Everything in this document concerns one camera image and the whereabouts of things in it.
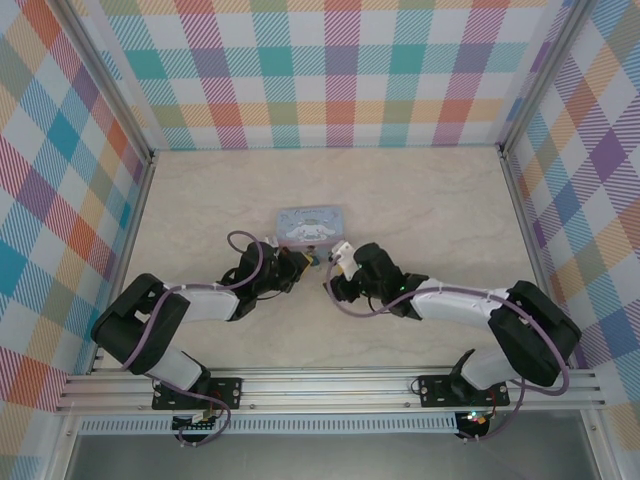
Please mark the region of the blue cartoon tin box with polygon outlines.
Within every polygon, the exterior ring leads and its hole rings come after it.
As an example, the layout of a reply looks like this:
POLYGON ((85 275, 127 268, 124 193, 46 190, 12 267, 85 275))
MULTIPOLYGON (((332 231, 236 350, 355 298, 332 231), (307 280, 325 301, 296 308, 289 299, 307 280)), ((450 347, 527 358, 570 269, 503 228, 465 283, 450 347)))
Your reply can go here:
POLYGON ((299 251, 319 261, 344 239, 344 215, 339 206, 282 209, 276 216, 276 239, 281 247, 299 251))

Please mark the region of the small circuit board white connector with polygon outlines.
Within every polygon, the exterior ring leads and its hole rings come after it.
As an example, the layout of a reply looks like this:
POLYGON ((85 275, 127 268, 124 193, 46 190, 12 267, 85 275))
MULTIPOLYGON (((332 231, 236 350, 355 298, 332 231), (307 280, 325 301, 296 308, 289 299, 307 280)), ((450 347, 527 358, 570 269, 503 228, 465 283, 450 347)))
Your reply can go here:
POLYGON ((177 434, 180 430, 184 435, 210 434, 220 425, 220 413, 198 412, 174 415, 171 420, 171 430, 177 434))

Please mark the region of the small circuit board green light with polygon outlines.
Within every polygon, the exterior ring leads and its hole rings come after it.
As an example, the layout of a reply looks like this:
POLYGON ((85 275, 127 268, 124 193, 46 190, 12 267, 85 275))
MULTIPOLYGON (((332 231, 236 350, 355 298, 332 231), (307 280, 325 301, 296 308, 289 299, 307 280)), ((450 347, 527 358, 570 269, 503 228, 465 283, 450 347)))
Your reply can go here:
POLYGON ((483 412, 471 410, 458 412, 456 414, 456 422, 459 430, 465 430, 486 426, 489 420, 483 412))

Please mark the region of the grey metal sheet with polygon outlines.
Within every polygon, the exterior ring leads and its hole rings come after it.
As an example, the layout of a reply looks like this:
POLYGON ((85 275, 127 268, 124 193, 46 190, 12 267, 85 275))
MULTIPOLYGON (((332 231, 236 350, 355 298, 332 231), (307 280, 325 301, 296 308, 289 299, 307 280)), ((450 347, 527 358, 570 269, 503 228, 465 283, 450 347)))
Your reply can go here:
POLYGON ((600 480, 568 452, 516 436, 491 446, 448 435, 230 435, 192 449, 171 436, 83 436, 65 480, 600 480))

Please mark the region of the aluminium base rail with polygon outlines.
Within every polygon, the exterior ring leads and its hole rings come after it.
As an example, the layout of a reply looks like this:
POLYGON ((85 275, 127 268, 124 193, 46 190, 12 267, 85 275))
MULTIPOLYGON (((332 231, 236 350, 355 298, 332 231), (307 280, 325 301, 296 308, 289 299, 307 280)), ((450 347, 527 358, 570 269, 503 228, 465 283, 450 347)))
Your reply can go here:
MULTIPOLYGON (((445 368, 240 368, 218 369, 214 377, 242 379, 238 411, 272 413, 400 413, 420 409, 411 392, 421 375, 445 368)), ((68 378, 57 405, 59 414, 149 413, 154 395, 146 377, 112 368, 68 378)))

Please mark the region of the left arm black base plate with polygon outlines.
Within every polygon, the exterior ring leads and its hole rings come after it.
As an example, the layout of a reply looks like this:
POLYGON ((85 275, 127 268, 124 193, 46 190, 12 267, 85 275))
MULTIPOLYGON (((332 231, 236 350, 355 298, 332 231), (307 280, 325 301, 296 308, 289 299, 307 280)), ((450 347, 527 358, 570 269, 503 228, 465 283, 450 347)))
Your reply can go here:
MULTIPOLYGON (((155 381, 153 383, 153 410, 204 410, 212 403, 195 398, 155 381)), ((227 404, 231 410, 238 409, 242 394, 242 379, 238 377, 218 377, 199 380, 190 389, 191 393, 215 398, 227 404)))

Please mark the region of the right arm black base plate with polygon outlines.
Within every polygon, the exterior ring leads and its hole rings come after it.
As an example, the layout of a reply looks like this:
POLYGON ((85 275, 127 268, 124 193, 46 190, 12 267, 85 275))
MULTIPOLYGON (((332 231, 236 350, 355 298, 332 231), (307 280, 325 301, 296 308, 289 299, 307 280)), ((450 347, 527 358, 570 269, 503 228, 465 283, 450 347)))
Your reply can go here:
POLYGON ((510 405, 505 383, 479 390, 464 383, 454 387, 448 375, 422 375, 417 378, 421 406, 427 407, 503 407, 510 405))

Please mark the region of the aluminium frame side rail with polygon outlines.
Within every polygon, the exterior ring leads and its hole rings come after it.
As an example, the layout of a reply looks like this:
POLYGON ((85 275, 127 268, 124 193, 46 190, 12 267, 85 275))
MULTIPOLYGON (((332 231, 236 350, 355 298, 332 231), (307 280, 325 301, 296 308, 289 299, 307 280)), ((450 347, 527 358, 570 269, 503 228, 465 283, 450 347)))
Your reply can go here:
MULTIPOLYGON (((107 297, 107 304, 113 302, 124 287, 126 273, 129 268, 136 237, 155 174, 157 160, 158 156, 153 155, 146 161, 143 167, 139 195, 130 217, 123 244, 123 251, 114 271, 114 279, 109 290, 109 296, 107 297)), ((44 472, 38 477, 38 480, 65 480, 69 465, 71 464, 80 423, 81 416, 75 415, 73 410, 65 415, 57 416, 54 419, 55 438, 51 456, 44 472)))
MULTIPOLYGON (((541 290, 552 300, 555 300, 555 296, 545 276, 543 263, 541 261, 541 253, 537 245, 534 229, 527 221, 524 200, 519 192, 516 176, 510 166, 508 155, 503 152, 500 146, 497 147, 497 154, 524 240, 534 278, 541 290)), ((595 468, 597 469, 600 480, 623 480, 615 462, 615 457, 607 436, 602 413, 602 410, 594 408, 582 409, 580 411, 581 421, 586 432, 587 443, 593 456, 595 468)))

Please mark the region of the aluminium frame post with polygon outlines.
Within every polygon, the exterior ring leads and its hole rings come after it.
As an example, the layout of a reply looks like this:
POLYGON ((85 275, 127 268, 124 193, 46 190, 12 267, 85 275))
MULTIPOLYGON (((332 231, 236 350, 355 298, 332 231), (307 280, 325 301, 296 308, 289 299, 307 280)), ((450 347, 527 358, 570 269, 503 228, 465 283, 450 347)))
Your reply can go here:
POLYGON ((561 1, 540 46, 534 49, 536 56, 498 137, 496 147, 501 160, 508 159, 508 155, 525 133, 535 110, 556 78, 597 3, 598 0, 561 1))
POLYGON ((78 44, 78 49, 83 55, 85 63, 88 65, 89 72, 96 80, 100 91, 106 96, 107 102, 113 108, 117 119, 121 122, 124 132, 146 162, 152 163, 154 151, 145 139, 137 120, 122 96, 99 49, 94 45, 81 17, 76 13, 71 0, 51 0, 51 3, 59 8, 60 14, 68 22, 68 29, 74 41, 78 44))

